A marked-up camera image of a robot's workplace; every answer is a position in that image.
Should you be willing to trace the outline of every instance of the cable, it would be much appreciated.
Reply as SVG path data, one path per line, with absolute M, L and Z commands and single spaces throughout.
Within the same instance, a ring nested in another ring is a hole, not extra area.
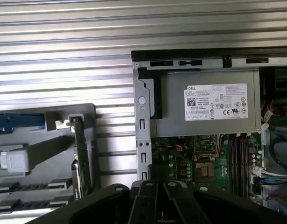
M 273 185 L 281 185 L 281 184 L 284 184 L 284 183 L 287 183 L 287 180 L 286 180 L 286 181 L 281 181 L 281 182 L 275 182 L 275 183 L 261 182 L 261 185 L 270 185 L 270 186 L 273 186 Z
M 275 139 L 272 144 L 270 145 L 269 147 L 269 154 L 271 155 L 271 157 L 273 158 L 274 161 L 276 161 L 281 167 L 287 169 L 287 165 L 284 164 L 281 159 L 278 159 L 276 156 L 275 156 L 275 153 L 274 153 L 274 146 L 275 144 L 277 143 L 281 143 L 281 142 L 287 142 L 287 138 L 278 138 L 278 139 Z

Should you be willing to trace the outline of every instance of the screw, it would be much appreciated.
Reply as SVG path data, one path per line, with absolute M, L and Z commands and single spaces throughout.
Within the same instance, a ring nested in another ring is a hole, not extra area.
M 208 191 L 208 188 L 206 188 L 206 187 L 200 187 L 200 190 L 201 190 L 201 191 Z
M 175 182 L 169 182 L 168 185 L 171 186 L 171 187 L 174 187 L 174 186 L 176 186 L 177 184 L 176 184 Z

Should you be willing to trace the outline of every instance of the round hole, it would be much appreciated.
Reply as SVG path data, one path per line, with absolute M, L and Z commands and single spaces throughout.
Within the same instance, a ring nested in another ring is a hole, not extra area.
M 144 219 L 146 219 L 146 218 L 147 218 L 147 216 L 146 216 L 146 215 L 144 215 L 144 214 L 141 214 L 141 215 L 139 216 L 139 218 L 140 218 L 141 220 L 144 220 Z

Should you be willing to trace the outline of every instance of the rectangular slot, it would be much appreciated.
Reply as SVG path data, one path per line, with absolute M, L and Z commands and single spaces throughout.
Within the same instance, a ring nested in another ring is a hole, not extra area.
M 146 157 L 146 153 L 142 153 L 142 163 L 146 163 L 147 162 L 147 157 Z
M 144 119 L 140 119 L 139 120 L 139 128 L 140 129 L 145 129 L 145 120 Z
M 268 63 L 269 58 L 268 57 L 263 57 L 263 58 L 246 58 L 246 63 L 247 64 L 258 64 L 258 63 Z
M 146 180 L 147 179 L 147 172 L 142 172 L 142 179 Z
M 151 67 L 173 66 L 173 61 L 150 62 Z
M 190 61 L 190 65 L 191 66 L 202 66 L 203 65 L 203 61 L 202 60 L 191 60 Z
M 287 69 L 275 71 L 275 87 L 277 91 L 287 91 Z

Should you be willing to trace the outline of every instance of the white cable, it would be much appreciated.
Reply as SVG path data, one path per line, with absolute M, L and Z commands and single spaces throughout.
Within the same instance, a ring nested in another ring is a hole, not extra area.
M 287 177 L 287 175 L 271 173 L 271 172 L 268 172 L 268 171 L 266 171 L 266 170 L 264 170 L 264 169 L 262 170 L 262 172 L 263 172 L 264 174 L 267 174 L 267 175 L 270 175 L 270 176 Z

